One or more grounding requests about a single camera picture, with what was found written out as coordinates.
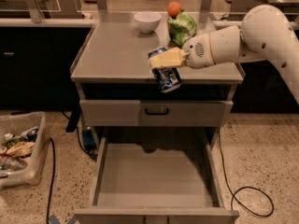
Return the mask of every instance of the bowl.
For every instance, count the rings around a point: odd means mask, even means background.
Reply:
[[[141,30],[141,33],[150,34],[158,27],[161,14],[153,11],[141,11],[134,15],[134,19],[137,27]]]

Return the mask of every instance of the white robotic arm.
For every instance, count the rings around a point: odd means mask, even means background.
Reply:
[[[230,26],[195,36],[182,49],[170,49],[150,58],[149,64],[158,69],[186,65],[200,69],[218,63],[238,63],[243,44],[276,67],[299,104],[299,41],[276,7],[255,7],[245,16],[241,29]]]

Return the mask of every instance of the drawer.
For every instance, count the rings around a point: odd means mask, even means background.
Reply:
[[[88,126],[219,127],[228,119],[230,101],[82,100]]]
[[[232,224],[204,128],[108,127],[84,224]]]

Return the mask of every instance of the orange fruit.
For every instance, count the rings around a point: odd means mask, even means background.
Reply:
[[[179,2],[171,2],[168,5],[167,13],[169,17],[175,19],[179,12],[181,11],[181,3]]]

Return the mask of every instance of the speckled floor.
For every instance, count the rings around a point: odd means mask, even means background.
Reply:
[[[76,133],[65,132],[67,119],[62,113],[46,114],[56,147],[56,176],[50,216],[55,215],[60,223],[71,223],[74,209],[87,206],[95,161],[81,151]],[[231,114],[221,129],[221,145],[230,186],[232,190],[243,186],[261,189],[275,205],[271,217],[258,218],[234,202],[234,209],[240,212],[236,224],[298,223],[298,140],[298,114]],[[230,209],[231,194],[224,181],[218,144],[212,154],[225,207]],[[51,174],[52,149],[49,146],[39,185],[0,191],[0,223],[45,223]],[[243,190],[237,197],[256,212],[266,214],[270,210],[269,202],[254,190]]]

